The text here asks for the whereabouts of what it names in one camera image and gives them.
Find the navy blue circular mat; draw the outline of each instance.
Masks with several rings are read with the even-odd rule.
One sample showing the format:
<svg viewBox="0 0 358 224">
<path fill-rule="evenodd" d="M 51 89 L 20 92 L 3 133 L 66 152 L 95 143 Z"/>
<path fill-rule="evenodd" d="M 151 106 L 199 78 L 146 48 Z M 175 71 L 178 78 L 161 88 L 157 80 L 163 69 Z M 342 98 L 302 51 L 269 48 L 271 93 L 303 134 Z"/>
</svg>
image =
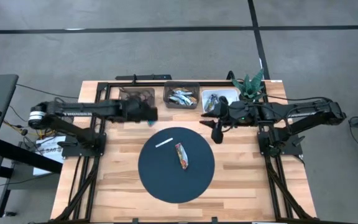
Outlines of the navy blue circular mat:
<svg viewBox="0 0 358 224">
<path fill-rule="evenodd" d="M 175 145 L 185 148 L 188 167 L 183 170 Z M 187 128 L 167 128 L 154 134 L 143 146 L 138 170 L 146 190 L 169 203 L 196 199 L 209 186 L 215 169 L 214 155 L 207 141 Z"/>
</svg>

